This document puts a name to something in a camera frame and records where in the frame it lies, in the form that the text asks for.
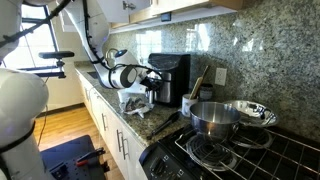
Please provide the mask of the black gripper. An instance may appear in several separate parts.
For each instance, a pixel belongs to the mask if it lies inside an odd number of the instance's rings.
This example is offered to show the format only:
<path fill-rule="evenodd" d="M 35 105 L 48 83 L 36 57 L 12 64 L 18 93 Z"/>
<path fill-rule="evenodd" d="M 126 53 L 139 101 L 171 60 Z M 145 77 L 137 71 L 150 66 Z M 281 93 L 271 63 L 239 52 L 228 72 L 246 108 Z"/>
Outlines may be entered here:
<path fill-rule="evenodd" d="M 163 84 L 162 76 L 155 72 L 146 72 L 140 84 L 146 86 L 148 91 L 158 90 Z"/>

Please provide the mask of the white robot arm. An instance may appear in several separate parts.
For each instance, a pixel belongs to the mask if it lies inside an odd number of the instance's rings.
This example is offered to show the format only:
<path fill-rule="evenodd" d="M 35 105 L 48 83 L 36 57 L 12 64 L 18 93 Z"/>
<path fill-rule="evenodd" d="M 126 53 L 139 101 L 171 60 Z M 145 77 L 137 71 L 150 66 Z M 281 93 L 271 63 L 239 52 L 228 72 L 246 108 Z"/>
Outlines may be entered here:
<path fill-rule="evenodd" d="M 52 1 L 58 6 L 49 17 L 28 29 L 20 29 L 22 5 L 46 5 Z M 22 36 L 64 10 L 80 35 L 100 84 L 105 88 L 143 93 L 147 90 L 143 84 L 147 68 L 127 50 L 118 51 L 115 65 L 110 67 L 102 46 L 109 36 L 109 22 L 115 16 L 130 15 L 149 5 L 148 0 L 0 0 L 0 57 L 15 50 Z M 53 180 L 33 135 L 34 119 L 47 102 L 48 88 L 39 76 L 21 70 L 0 69 L 1 180 Z"/>

